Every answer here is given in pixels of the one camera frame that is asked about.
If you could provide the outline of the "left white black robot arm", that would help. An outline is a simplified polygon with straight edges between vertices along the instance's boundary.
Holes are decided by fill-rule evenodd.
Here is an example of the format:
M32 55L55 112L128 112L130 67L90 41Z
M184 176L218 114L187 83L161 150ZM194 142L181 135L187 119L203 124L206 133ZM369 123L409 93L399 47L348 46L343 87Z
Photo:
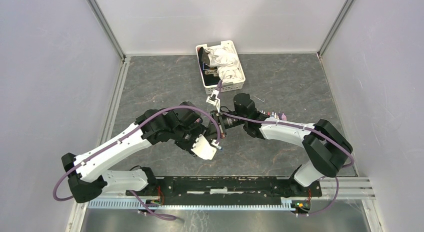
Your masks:
M113 171L111 167L125 158L158 143L173 140L175 144L203 160L215 156L220 135L208 137L199 121L205 115L215 129L213 117L190 103L147 110L119 135L83 154L66 153L61 157L65 174L53 188L57 201L74 199L89 202L102 194L140 191L152 195L157 190L156 178L148 167L134 171Z

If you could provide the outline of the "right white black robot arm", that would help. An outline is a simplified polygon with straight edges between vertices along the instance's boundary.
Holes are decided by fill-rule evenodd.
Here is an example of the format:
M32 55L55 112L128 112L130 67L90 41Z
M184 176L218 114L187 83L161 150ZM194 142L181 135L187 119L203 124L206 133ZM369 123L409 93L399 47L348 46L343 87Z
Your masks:
M214 105L218 129L207 132L226 135L226 130L242 126L253 138L278 140L303 148L308 162L291 175L289 190L295 196L308 191L309 186L324 177L335 178L338 172L355 162L353 148L344 136L327 120L316 123L295 123L272 116L256 108L249 94L239 93L233 98L234 110L225 111L220 105L219 92L214 90L206 102Z

